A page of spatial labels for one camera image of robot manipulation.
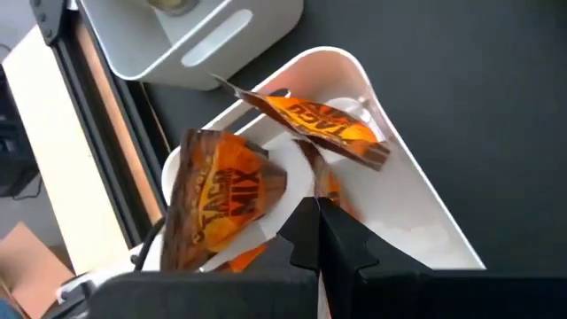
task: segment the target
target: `white container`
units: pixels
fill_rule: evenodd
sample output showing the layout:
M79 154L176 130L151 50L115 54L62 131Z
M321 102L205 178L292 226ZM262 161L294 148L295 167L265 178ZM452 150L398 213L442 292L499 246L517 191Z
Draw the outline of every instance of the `white container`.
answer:
M198 0L169 16L143 0L81 0L113 72L125 80L213 89L290 32L303 0Z
M380 172L336 153L323 152L367 227L431 268L484 268L384 113L362 66L350 53L331 47L305 51L253 91L269 94L282 88L288 89L293 97L348 110L371 127L377 127L378 138L388 143L392 153ZM224 129L250 108L239 100L204 128ZM270 159L287 171L288 187L270 213L247 227L204 269L273 237L301 199L313 194L313 172L283 126L261 115L237 134L269 150ZM167 159L162 174L162 190L167 200L178 167L179 148Z

